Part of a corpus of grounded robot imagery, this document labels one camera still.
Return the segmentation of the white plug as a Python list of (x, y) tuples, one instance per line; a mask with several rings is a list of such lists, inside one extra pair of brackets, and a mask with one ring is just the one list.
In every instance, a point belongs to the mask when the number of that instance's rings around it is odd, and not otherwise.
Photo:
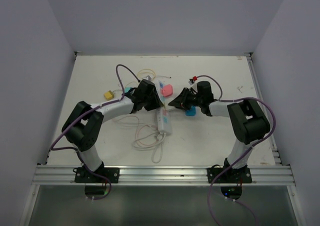
[(174, 106), (167, 106), (166, 107), (166, 110), (168, 111), (168, 112), (170, 112), (170, 111), (173, 111), (173, 110), (175, 110), (176, 108), (174, 107)]

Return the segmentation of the blue plug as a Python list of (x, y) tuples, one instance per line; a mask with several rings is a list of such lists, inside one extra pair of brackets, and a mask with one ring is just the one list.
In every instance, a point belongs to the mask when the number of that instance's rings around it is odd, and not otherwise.
[(190, 109), (187, 109), (185, 111), (185, 115), (187, 117), (194, 117), (194, 116), (196, 116), (196, 114), (197, 114), (197, 110), (196, 110), (195, 106), (191, 106)]

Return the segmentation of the pink plug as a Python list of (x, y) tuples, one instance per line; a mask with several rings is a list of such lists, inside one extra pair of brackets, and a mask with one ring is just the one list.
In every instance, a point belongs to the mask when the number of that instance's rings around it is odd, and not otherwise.
[(163, 85), (163, 87), (160, 88), (160, 92), (163, 97), (168, 98), (174, 93), (173, 86), (171, 84)]

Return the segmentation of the white power strip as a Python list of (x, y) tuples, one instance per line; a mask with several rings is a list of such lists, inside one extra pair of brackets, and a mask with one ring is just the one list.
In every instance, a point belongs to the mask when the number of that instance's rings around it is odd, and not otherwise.
[(157, 129), (160, 134), (169, 136), (172, 134), (173, 130), (169, 112), (165, 107), (165, 97), (162, 94), (162, 89), (165, 85), (158, 79), (155, 79), (154, 83), (160, 102), (162, 103), (162, 106), (156, 109)]

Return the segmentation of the yellow charger plug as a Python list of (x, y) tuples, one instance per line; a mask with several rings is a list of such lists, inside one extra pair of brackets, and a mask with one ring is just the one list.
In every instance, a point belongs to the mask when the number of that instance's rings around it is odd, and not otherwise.
[(112, 91), (107, 91), (103, 94), (106, 101), (110, 101), (115, 98), (115, 94)]

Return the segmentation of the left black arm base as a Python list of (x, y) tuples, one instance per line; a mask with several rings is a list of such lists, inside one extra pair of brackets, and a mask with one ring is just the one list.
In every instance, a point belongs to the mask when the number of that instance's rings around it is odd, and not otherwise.
[(95, 172), (89, 172), (83, 166), (73, 168), (75, 173), (74, 182), (83, 184), (103, 184), (108, 183), (117, 184), (120, 177), (119, 167), (100, 167)]

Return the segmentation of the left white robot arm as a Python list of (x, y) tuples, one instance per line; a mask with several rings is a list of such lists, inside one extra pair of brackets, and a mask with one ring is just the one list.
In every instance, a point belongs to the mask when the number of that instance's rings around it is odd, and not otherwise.
[(103, 161), (95, 146), (102, 124), (122, 115), (134, 114), (141, 109), (152, 111), (162, 106), (164, 100), (161, 96), (161, 83), (143, 79), (137, 87), (127, 91), (121, 100), (101, 105), (78, 102), (61, 132), (79, 151), (82, 163), (88, 168), (87, 178), (96, 183), (104, 176), (101, 168)]

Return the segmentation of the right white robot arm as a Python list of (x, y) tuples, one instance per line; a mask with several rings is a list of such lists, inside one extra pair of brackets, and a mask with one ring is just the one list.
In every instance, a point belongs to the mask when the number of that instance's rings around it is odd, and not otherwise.
[(241, 176), (240, 169), (248, 165), (248, 158), (253, 148), (270, 137), (275, 129), (270, 125), (261, 105), (265, 106), (270, 114), (273, 112), (262, 100), (255, 97), (216, 99), (208, 81), (196, 83), (196, 90), (191, 87), (183, 88), (168, 105), (184, 111), (190, 110), (191, 107), (199, 107), (208, 117), (230, 119), (236, 140), (231, 153), (225, 159), (226, 167), (222, 175), (231, 183)]

